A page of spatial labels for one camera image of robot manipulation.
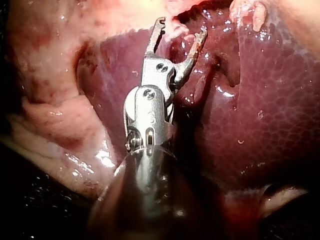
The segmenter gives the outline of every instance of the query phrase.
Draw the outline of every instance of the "screw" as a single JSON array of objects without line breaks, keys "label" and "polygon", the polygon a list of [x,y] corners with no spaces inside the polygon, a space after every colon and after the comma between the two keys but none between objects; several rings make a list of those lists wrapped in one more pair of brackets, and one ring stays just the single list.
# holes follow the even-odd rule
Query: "screw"
[{"label": "screw", "polygon": [[125,147],[128,151],[135,149],[141,145],[141,138],[140,134],[136,131],[131,131],[127,138]]},{"label": "screw", "polygon": [[143,96],[148,100],[152,100],[156,96],[156,93],[153,89],[147,89],[143,92]]},{"label": "screw", "polygon": [[161,72],[161,73],[164,73],[168,70],[168,66],[165,66],[163,63],[159,63],[157,66],[156,66],[156,69],[158,72]]}]

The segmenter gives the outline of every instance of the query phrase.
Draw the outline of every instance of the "dark background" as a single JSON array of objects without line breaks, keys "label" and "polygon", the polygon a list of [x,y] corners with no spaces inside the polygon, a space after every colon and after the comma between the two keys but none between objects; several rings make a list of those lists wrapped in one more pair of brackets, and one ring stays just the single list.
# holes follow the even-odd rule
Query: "dark background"
[{"label": "dark background", "polygon": [[[0,153],[1,239],[84,239],[91,203],[1,144]],[[262,222],[260,239],[320,240],[319,200],[292,201]]]}]

